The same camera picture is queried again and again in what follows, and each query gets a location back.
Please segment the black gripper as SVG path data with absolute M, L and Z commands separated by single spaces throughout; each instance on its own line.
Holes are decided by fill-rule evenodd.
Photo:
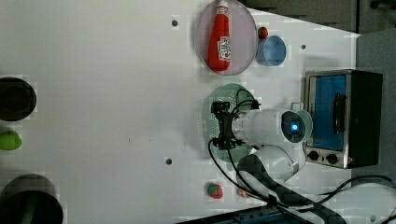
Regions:
M 230 112 L 229 102 L 213 102 L 211 113 L 215 115 L 219 123 L 219 135 L 215 140 L 215 146 L 219 150 L 229 150 L 241 146 L 242 140 L 239 140 L 233 134 L 233 120 L 238 117 L 236 112 Z

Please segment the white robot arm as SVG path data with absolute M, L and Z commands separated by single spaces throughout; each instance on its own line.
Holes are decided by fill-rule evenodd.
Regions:
M 242 145 L 254 148 L 240 159 L 228 156 L 235 171 L 231 182 L 247 195 L 311 224 L 395 224 L 395 183 L 387 176 L 378 176 L 386 185 L 361 175 L 321 194 L 288 183 L 305 163 L 303 149 L 295 147 L 309 135 L 300 111 L 260 110 L 255 100 L 244 100 L 234 108 L 216 101 L 211 113 L 219 135 L 209 147 L 227 153 Z

